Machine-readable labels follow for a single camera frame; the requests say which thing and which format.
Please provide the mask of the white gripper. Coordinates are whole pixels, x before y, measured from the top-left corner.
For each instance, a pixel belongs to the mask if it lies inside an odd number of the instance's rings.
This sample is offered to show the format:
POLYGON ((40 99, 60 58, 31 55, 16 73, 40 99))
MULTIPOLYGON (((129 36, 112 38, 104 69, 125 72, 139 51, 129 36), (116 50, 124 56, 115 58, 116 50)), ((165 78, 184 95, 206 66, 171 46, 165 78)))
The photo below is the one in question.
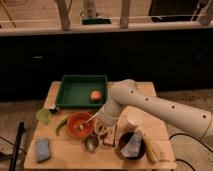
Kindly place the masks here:
POLYGON ((95 127, 94 127, 94 132, 98 135, 98 136, 102 136, 108 132, 110 132, 112 130, 111 126, 106 126, 105 124, 103 124, 102 122, 97 121, 95 123, 95 127))

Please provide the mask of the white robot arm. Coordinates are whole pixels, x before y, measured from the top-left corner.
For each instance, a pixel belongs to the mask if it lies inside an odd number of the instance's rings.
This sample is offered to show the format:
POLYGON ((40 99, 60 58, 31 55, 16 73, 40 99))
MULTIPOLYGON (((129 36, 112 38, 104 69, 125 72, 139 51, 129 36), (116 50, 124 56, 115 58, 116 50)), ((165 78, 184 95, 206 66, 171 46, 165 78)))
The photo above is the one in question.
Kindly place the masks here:
POLYGON ((98 111, 98 119, 104 125, 114 126, 123 110, 131 106, 150 113, 213 146, 212 112, 145 95, 131 79, 113 83, 108 92, 108 100, 98 111))

